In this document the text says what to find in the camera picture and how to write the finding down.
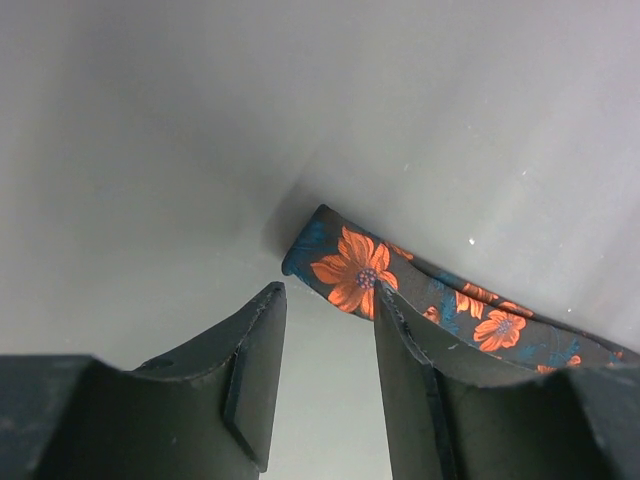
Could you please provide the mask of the dark orange floral tie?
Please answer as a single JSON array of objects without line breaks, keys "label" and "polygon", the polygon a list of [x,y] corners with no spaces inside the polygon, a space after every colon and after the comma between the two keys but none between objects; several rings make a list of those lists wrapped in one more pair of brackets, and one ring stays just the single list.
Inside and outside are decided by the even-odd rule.
[{"label": "dark orange floral tie", "polygon": [[294,240],[282,272],[339,310],[367,320],[374,317],[374,285],[381,282],[462,342],[539,373],[639,360],[632,350],[536,314],[423,260],[326,205]]}]

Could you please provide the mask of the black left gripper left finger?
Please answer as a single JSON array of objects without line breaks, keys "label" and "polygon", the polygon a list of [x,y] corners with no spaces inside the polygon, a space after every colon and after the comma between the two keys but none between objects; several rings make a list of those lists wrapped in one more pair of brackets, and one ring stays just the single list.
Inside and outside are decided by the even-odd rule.
[{"label": "black left gripper left finger", "polygon": [[256,479],[268,466],[286,325],[272,282],[239,311],[131,372],[110,371],[92,479]]}]

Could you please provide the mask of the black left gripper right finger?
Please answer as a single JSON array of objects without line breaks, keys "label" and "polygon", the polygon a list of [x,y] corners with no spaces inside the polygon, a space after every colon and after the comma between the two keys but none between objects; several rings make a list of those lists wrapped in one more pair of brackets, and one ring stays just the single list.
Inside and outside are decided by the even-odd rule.
[{"label": "black left gripper right finger", "polygon": [[479,352],[386,285],[375,300],[394,478],[589,478],[590,431],[560,376]]}]

